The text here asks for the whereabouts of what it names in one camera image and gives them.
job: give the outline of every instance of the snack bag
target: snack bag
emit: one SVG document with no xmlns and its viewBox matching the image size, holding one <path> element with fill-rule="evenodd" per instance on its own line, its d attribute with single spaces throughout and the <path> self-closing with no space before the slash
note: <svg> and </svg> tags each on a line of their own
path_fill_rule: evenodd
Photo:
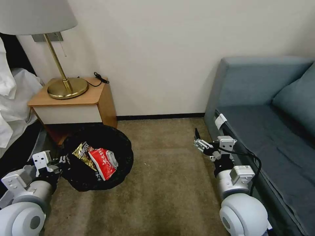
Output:
<svg viewBox="0 0 315 236">
<path fill-rule="evenodd" d="M 73 151 L 73 155 L 75 155 L 78 159 L 83 161 L 87 166 L 89 166 L 92 170 L 97 171 L 94 162 L 91 160 L 88 152 L 93 151 L 90 145 L 86 142 L 80 143 L 80 145 Z"/>
<path fill-rule="evenodd" d="M 116 172 L 118 163 L 114 153 L 110 150 L 99 148 L 90 151 L 89 156 L 104 181 L 108 180 Z"/>
</svg>

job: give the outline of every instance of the trash can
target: trash can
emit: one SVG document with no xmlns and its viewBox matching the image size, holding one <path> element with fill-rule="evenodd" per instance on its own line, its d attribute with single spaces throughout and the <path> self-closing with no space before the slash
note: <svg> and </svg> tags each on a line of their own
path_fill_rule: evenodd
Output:
<svg viewBox="0 0 315 236">
<path fill-rule="evenodd" d="M 94 149 L 104 148 L 114 153 L 118 167 L 110 179 L 100 180 L 95 170 L 72 154 L 82 142 L 87 142 Z M 62 144 L 61 156 L 67 156 L 69 160 L 69 167 L 63 169 L 62 177 L 77 191 L 114 188 L 124 181 L 134 162 L 131 142 L 127 136 L 118 129 L 103 124 L 83 127 L 67 137 Z"/>
</svg>

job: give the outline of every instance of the black baseboard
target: black baseboard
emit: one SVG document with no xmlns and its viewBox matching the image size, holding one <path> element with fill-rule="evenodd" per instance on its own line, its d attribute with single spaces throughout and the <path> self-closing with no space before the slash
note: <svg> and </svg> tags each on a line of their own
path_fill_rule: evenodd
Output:
<svg viewBox="0 0 315 236">
<path fill-rule="evenodd" d="M 204 113 L 184 113 L 184 114 L 166 114 L 166 115 L 138 115 L 138 116 L 117 116 L 118 121 L 122 120 L 158 120 L 174 118 L 196 118 L 204 117 Z"/>
</svg>

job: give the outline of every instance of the lamp pull chain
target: lamp pull chain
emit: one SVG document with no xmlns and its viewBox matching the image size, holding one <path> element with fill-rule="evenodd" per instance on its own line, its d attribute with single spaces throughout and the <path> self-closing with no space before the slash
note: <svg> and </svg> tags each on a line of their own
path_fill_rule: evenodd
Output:
<svg viewBox="0 0 315 236">
<path fill-rule="evenodd" d="M 65 55 L 65 57 L 67 57 L 66 52 L 65 52 L 65 50 L 64 50 L 64 48 L 63 48 L 63 46 L 62 46 L 62 43 L 61 43 L 61 41 L 60 41 L 59 34 L 57 34 L 57 33 L 55 33 L 55 34 L 56 34 L 57 37 L 58 37 L 58 40 L 59 40 L 60 46 L 61 46 L 61 48 L 62 48 L 63 54 Z"/>
</svg>

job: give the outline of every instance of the brass lamp base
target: brass lamp base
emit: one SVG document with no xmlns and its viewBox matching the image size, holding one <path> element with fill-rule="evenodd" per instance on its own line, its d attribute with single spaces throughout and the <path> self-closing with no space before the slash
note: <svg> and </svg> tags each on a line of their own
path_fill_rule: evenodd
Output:
<svg viewBox="0 0 315 236">
<path fill-rule="evenodd" d="M 69 99 L 80 96 L 85 93 L 89 86 L 85 79 L 82 78 L 68 78 L 71 88 L 67 89 L 62 79 L 49 85 L 47 92 L 49 96 L 54 99 Z"/>
</svg>

